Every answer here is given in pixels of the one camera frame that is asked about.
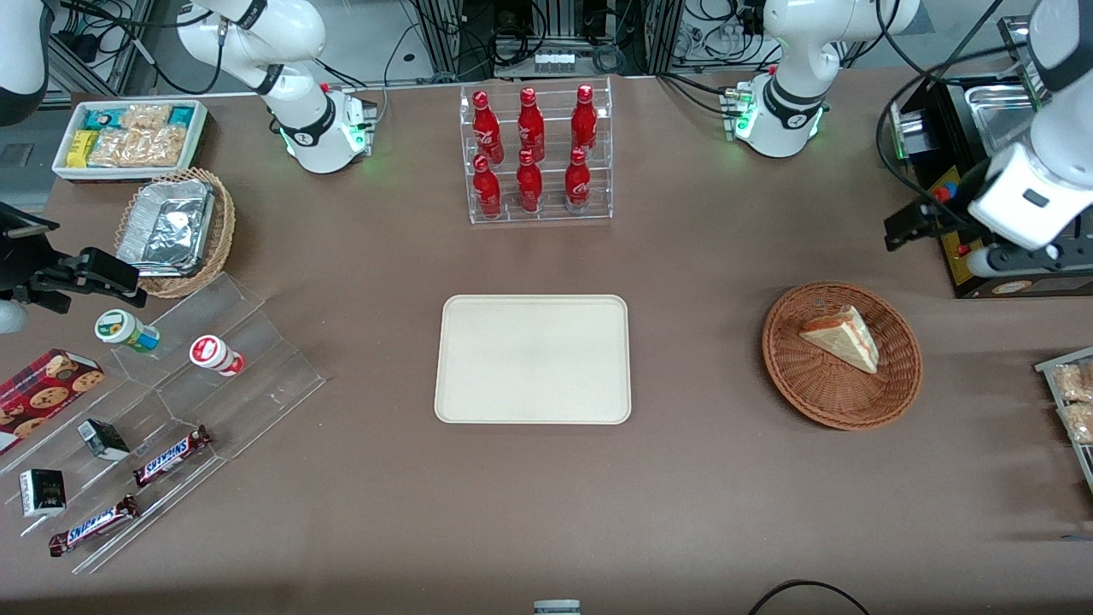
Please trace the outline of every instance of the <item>red cookie box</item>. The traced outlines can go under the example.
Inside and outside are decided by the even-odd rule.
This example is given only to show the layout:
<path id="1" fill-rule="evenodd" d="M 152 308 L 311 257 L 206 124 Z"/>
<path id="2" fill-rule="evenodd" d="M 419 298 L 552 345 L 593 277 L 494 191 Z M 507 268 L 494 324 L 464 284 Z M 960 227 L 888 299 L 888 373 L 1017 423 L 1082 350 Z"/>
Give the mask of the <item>red cookie box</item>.
<path id="1" fill-rule="evenodd" d="M 95 362 L 54 348 L 0 385 L 0 456 L 104 378 Z"/>

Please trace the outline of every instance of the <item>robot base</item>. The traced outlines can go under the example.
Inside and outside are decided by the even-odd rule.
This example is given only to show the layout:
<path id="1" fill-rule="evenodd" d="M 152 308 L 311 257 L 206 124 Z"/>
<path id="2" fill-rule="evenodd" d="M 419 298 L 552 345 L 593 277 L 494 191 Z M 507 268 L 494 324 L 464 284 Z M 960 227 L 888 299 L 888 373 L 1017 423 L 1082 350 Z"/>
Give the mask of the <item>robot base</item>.
<path id="1" fill-rule="evenodd" d="M 334 121 L 314 145 L 293 143 L 281 130 L 289 153 L 312 173 L 333 173 L 360 157 L 372 154 L 376 135 L 376 108 L 365 108 L 360 98 L 328 92 L 334 103 Z"/>
<path id="2" fill-rule="evenodd" d="M 763 87 L 769 80 L 769 74 L 760 74 L 738 83 L 734 98 L 720 96 L 721 110 L 740 114 L 740 117 L 725 118 L 725 135 L 730 141 L 748 143 L 763 155 L 788 157 L 804 149 L 804 143 L 820 129 L 823 109 L 816 111 L 810 126 L 786 128 L 763 102 Z"/>

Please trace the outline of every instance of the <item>snickers bar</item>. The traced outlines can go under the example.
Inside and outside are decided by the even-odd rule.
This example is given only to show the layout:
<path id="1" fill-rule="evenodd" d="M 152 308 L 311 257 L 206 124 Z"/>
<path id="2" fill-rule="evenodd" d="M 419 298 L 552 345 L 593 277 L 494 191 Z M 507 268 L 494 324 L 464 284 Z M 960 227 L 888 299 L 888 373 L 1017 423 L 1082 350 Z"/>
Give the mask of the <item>snickers bar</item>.
<path id="1" fill-rule="evenodd" d="M 131 495 L 126 496 L 117 506 L 104 510 L 68 532 L 61 532 L 49 539 L 49 555 L 50 557 L 60 557 L 74 549 L 83 541 L 92 536 L 104 535 L 122 521 L 138 517 L 140 517 L 140 510 L 137 508 L 137 500 Z"/>
<path id="2" fill-rule="evenodd" d="M 144 487 L 157 481 L 209 442 L 212 442 L 209 433 L 205 431 L 203 425 L 198 426 L 197 430 L 187 434 L 180 442 L 148 462 L 144 468 L 134 470 L 133 477 L 137 480 L 137 487 Z"/>

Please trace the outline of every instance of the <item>cookie box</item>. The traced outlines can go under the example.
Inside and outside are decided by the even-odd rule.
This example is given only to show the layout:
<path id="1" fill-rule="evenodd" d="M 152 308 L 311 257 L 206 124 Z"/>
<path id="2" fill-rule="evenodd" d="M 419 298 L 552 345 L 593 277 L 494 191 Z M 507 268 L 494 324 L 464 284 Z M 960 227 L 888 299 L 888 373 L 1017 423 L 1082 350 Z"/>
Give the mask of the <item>cookie box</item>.
<path id="1" fill-rule="evenodd" d="M 69 166 L 67 162 L 69 149 L 77 132 L 84 127 L 87 114 L 126 107 L 130 104 L 148 103 L 155 105 L 171 105 L 174 107 L 190 107 L 193 115 L 190 116 L 189 126 L 186 130 L 186 140 L 183 142 L 183 151 L 175 166 L 134 166 L 125 168 L 110 167 L 77 167 Z M 201 141 L 201 131 L 204 129 L 205 117 L 209 111 L 200 102 L 192 98 L 121 98 L 110 100 L 89 100 L 75 105 L 72 109 L 72 117 L 69 119 L 68 128 L 64 130 L 64 138 L 57 147 L 54 156 L 54 173 L 62 179 L 73 182 L 114 182 L 114 181 L 138 181 L 158 177 L 176 170 L 189 168 L 190 163 L 198 150 Z"/>
<path id="2" fill-rule="evenodd" d="M 0 456 L 104 378 L 95 362 L 54 348 L 0 385 Z"/>

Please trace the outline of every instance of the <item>white robotic arm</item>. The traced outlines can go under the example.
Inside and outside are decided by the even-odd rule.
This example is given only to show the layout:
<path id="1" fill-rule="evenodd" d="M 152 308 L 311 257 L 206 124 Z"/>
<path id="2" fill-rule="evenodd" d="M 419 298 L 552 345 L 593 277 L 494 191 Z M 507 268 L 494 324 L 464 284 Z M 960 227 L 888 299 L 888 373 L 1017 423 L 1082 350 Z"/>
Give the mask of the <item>white robotic arm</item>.
<path id="1" fill-rule="evenodd" d="M 1065 256 L 1065 245 L 1053 241 L 1093 204 L 1093 3 L 1041 0 L 1029 49 L 1051 99 L 990 161 L 987 187 L 968 212 L 1024 250 Z"/>
<path id="2" fill-rule="evenodd" d="M 903 32 L 919 0 L 875 0 L 892 33 Z M 839 70 L 833 43 L 880 36 L 874 0 L 766 0 L 763 29 L 781 44 L 776 72 L 738 85 L 734 137 L 761 154 L 786 157 L 815 132 L 824 95 Z"/>
<path id="3" fill-rule="evenodd" d="M 46 95 L 46 40 L 57 0 L 7 0 L 0 19 L 0 126 L 11 126 L 38 108 Z"/>
<path id="4" fill-rule="evenodd" d="M 318 58 L 326 45 L 315 7 L 306 0 L 201 0 L 184 7 L 177 19 L 203 10 L 213 14 L 178 28 L 186 50 L 261 95 L 304 168 L 331 173 L 367 153 L 368 118 L 361 100 L 324 91 L 303 63 Z M 221 16 L 231 22 L 226 32 Z"/>

